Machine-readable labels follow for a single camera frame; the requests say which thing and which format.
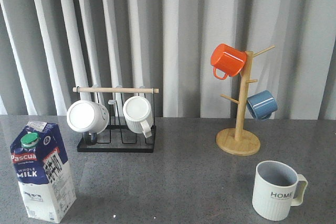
wooden branch peg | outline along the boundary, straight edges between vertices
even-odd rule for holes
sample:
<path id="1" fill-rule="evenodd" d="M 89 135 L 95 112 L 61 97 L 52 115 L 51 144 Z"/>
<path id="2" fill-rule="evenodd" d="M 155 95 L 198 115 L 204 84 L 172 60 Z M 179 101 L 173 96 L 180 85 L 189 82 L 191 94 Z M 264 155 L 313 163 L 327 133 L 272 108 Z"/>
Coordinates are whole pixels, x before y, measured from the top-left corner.
<path id="1" fill-rule="evenodd" d="M 224 98 L 226 98 L 226 99 L 228 99 L 228 100 L 230 100 L 230 101 L 232 101 L 232 102 L 234 102 L 234 103 L 239 104 L 239 101 L 237 101 L 237 100 L 235 100 L 235 99 L 233 99 L 233 98 L 231 98 L 231 97 L 228 97 L 227 95 L 221 94 L 220 96 L 221 96 L 221 97 L 224 97 Z"/>
<path id="2" fill-rule="evenodd" d="M 253 82 L 258 82 L 258 80 L 257 79 L 253 79 L 253 80 L 246 81 L 246 83 L 253 83 Z"/>
<path id="3" fill-rule="evenodd" d="M 256 57 L 256 56 L 258 56 L 258 55 L 261 55 L 261 54 L 263 54 L 264 52 L 267 52 L 267 51 L 269 51 L 269 50 L 271 50 L 271 49 L 273 49 L 273 48 L 275 48 L 274 45 L 273 45 L 273 46 L 270 46 L 270 47 L 268 47 L 268 48 L 266 48 L 266 49 L 264 49 L 264 50 L 262 50 L 262 51 L 260 51 L 260 52 L 257 52 L 256 54 L 253 54 L 253 58 Z"/>

wooden pole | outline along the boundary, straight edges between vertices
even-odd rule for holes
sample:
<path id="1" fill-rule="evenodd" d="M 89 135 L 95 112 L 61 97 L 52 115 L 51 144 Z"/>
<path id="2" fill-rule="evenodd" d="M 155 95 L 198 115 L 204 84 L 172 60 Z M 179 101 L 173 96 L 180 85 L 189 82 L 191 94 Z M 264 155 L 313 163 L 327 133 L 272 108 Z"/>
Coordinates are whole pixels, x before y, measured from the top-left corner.
<path id="1" fill-rule="evenodd" d="M 245 119 L 245 108 L 248 92 L 248 81 L 250 80 L 252 61 L 253 61 L 253 52 L 246 51 L 247 54 L 246 62 L 244 68 L 241 72 L 242 79 L 240 81 L 240 91 L 239 91 L 239 104 L 237 110 L 237 120 L 236 120 L 236 131 L 235 131 L 235 140 L 240 141 L 242 137 L 242 131 L 244 126 Z"/>
<path id="2" fill-rule="evenodd" d="M 103 93 L 159 93 L 159 89 L 134 89 L 134 88 L 72 88 L 73 92 L 103 92 Z"/>

round wooden base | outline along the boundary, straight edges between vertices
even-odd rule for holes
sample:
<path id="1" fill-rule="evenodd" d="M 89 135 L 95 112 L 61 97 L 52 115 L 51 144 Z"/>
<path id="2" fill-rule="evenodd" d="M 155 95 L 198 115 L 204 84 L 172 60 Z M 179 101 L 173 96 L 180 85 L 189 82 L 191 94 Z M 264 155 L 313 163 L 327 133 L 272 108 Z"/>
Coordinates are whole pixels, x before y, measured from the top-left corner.
<path id="1" fill-rule="evenodd" d="M 218 132 L 216 143 L 219 148 L 238 156 L 249 156 L 259 151 L 260 141 L 255 134 L 243 130 L 241 139 L 236 141 L 235 130 L 235 128 L 229 128 Z"/>

granite countertop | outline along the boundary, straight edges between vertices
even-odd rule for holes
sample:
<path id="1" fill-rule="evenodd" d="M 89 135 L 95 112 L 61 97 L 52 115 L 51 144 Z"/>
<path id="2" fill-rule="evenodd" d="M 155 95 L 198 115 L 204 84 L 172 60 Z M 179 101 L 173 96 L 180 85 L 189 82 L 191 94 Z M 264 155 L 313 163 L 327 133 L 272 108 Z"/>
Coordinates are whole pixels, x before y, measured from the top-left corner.
<path id="1" fill-rule="evenodd" d="M 216 134 L 235 120 L 156 118 L 154 153 L 79 153 L 80 133 L 64 116 L 0 116 L 0 223 L 29 219 L 9 146 L 29 120 L 58 123 L 68 153 L 77 200 L 61 223 L 273 223 L 251 204 L 256 165 L 276 160 L 304 174 L 303 204 L 281 223 L 335 223 L 336 121 L 245 120 L 260 151 L 234 156 Z"/>

mug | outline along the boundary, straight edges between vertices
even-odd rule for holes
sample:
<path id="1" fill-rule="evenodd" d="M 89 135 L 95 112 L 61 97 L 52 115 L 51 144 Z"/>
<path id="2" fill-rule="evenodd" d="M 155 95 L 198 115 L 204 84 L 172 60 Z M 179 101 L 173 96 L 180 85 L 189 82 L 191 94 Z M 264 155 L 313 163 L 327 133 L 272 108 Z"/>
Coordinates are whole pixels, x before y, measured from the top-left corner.
<path id="1" fill-rule="evenodd" d="M 278 161 L 263 161 L 257 165 L 252 205 L 255 211 L 268 220 L 283 220 L 291 206 L 303 202 L 308 182 L 290 166 Z"/>
<path id="2" fill-rule="evenodd" d="M 76 132 L 99 134 L 109 123 L 109 112 L 99 103 L 80 100 L 68 109 L 67 123 Z"/>
<path id="3" fill-rule="evenodd" d="M 253 118 L 261 121 L 269 119 L 278 110 L 277 102 L 268 90 L 248 97 L 246 106 Z"/>
<path id="4" fill-rule="evenodd" d="M 150 102 L 139 96 L 134 96 L 122 108 L 128 128 L 134 133 L 143 133 L 145 138 L 152 135 L 153 115 Z"/>
<path id="5" fill-rule="evenodd" d="M 211 56 L 211 65 L 214 76 L 219 80 L 225 80 L 228 76 L 236 76 L 244 67 L 247 54 L 238 51 L 226 44 L 220 44 Z M 216 73 L 217 69 L 225 72 L 223 77 L 219 77 Z"/>

